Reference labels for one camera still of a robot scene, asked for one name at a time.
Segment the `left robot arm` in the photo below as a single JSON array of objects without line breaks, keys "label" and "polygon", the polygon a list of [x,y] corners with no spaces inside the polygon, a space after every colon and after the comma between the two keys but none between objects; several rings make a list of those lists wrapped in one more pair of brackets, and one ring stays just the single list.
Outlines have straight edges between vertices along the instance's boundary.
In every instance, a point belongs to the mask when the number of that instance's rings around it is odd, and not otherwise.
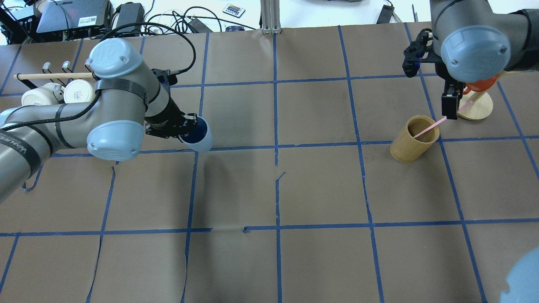
[{"label": "left robot arm", "polygon": [[1,113],[1,201],[60,149],[87,148],[94,157],[128,161],[143,136],[177,138],[199,153],[213,144],[208,123],[180,111],[129,42],[110,38],[89,54],[96,82],[90,102],[21,106]]}]

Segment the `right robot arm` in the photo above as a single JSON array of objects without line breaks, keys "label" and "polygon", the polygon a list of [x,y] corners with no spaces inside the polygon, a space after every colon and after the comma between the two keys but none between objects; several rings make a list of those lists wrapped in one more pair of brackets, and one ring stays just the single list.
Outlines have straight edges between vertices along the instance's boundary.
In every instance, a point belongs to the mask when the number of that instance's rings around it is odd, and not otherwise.
[{"label": "right robot arm", "polygon": [[493,12],[487,0],[430,1],[436,71],[446,79],[442,115],[457,119],[462,91],[458,82],[488,80],[502,71],[537,71],[539,12]]}]

